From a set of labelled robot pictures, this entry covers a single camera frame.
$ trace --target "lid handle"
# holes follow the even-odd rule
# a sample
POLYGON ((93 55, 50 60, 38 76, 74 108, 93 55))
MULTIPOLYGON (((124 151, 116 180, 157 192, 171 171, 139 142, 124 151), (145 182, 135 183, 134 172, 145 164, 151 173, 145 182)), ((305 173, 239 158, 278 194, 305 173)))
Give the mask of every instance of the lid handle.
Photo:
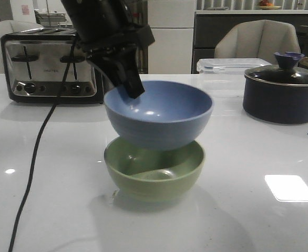
POLYGON ((278 62, 280 68, 284 70, 290 70, 296 66, 296 64, 305 57, 304 54, 287 51, 285 54, 275 52, 274 56, 278 62))

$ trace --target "plastic container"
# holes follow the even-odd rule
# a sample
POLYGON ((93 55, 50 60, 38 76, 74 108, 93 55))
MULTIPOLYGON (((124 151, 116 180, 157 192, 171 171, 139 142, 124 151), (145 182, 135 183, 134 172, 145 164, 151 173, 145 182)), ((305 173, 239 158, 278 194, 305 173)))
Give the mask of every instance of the plastic container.
POLYGON ((222 58, 222 59, 200 59, 197 62, 196 70, 200 74, 220 74, 228 72, 241 72, 252 67, 270 65, 269 62, 257 58, 222 58))

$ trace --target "black cable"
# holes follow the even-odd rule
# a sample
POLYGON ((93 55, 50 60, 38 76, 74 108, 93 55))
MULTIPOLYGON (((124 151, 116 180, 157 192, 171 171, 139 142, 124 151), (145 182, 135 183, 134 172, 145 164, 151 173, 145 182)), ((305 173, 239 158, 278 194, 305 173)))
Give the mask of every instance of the black cable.
MULTIPOLYGON (((78 37, 78 35, 76 35, 76 37, 75 37, 75 39, 73 41, 73 44, 71 46, 70 57, 73 57, 73 55, 74 55, 74 50, 75 50, 75 45, 76 45, 77 37, 78 37)), ((28 177, 28 183, 27 183, 26 191, 25 191, 25 193, 23 195, 21 204, 20 204, 20 206, 18 208, 18 211, 17 211, 17 214, 16 214, 16 218, 15 218, 15 222, 14 222, 14 227, 13 227, 13 231, 12 231, 12 236, 11 236, 11 243, 9 244, 8 252, 12 252, 13 251, 19 219, 21 217, 21 213, 23 211, 23 207, 24 207, 24 205, 25 205, 25 203, 27 201, 27 198, 28 198, 28 195, 29 195, 29 192, 30 192, 30 188, 31 188, 31 185, 32 185, 33 176, 34 176, 34 169, 35 169, 35 161, 36 161, 36 156, 37 156, 39 142, 40 142, 40 139, 42 137, 42 134, 43 134, 45 126, 47 125, 50 117, 54 113, 55 108, 59 104, 59 97, 60 97, 61 91, 63 89, 63 85, 64 85, 64 83, 66 81, 66 77, 68 75, 69 68, 70 68, 70 63, 67 63, 65 71, 64 71, 63 79, 62 79, 61 85, 59 87, 59 92, 58 92, 57 97, 56 97, 56 100, 53 103, 53 105, 52 105, 48 115, 44 119, 44 121, 42 123, 42 126, 39 129, 37 138, 36 138, 36 142, 35 142, 35 146, 34 146, 34 150, 33 150, 32 162, 30 164, 30 172, 29 172, 29 177, 28 177)))

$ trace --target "kitchen counter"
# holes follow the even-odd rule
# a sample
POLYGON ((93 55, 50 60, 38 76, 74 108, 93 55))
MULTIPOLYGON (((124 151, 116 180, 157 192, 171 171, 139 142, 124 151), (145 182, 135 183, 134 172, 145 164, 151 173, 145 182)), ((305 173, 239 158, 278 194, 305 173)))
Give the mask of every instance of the kitchen counter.
MULTIPOLYGON (((278 201, 265 181, 295 175, 308 186, 308 123, 274 124, 246 114, 242 73, 141 78, 183 82, 214 99, 197 138, 206 161, 196 185, 168 203, 129 198, 104 163, 104 149, 117 137, 104 106, 59 105, 40 142, 14 251, 308 252, 308 198, 296 197, 303 192, 296 186, 278 201)), ((0 75, 0 252, 8 248, 49 110, 9 100, 0 75)))
POLYGON ((247 9, 247 10, 197 10, 195 11, 197 15, 199 14, 211 14, 211 15, 232 15, 232 14, 308 14, 308 9, 275 9, 275 10, 262 10, 262 9, 247 9))

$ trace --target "toaster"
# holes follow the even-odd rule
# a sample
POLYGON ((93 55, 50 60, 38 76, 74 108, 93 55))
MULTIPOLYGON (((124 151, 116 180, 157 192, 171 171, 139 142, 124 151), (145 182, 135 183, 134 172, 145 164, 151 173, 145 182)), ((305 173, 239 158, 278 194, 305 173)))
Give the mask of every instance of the toaster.
POLYGON ((1 38, 9 97, 17 102, 103 103, 106 78, 85 60, 85 54, 70 49, 74 29, 38 28, 1 38), (70 68, 65 83, 63 75, 70 68))

